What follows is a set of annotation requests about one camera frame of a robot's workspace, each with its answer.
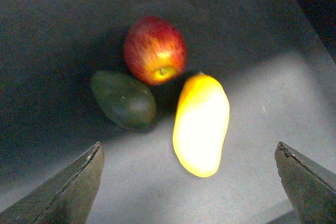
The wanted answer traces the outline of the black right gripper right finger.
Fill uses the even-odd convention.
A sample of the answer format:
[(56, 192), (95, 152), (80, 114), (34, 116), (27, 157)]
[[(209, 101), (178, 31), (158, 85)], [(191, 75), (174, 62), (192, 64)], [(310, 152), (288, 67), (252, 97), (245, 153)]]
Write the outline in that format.
[(278, 174), (301, 223), (335, 223), (335, 173), (279, 142)]

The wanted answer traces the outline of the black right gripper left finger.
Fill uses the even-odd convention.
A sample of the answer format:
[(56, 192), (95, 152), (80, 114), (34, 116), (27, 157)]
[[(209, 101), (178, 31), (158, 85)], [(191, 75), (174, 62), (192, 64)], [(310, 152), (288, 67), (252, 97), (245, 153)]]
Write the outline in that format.
[(99, 190), (104, 153), (97, 142), (1, 212), (1, 223), (86, 223)]

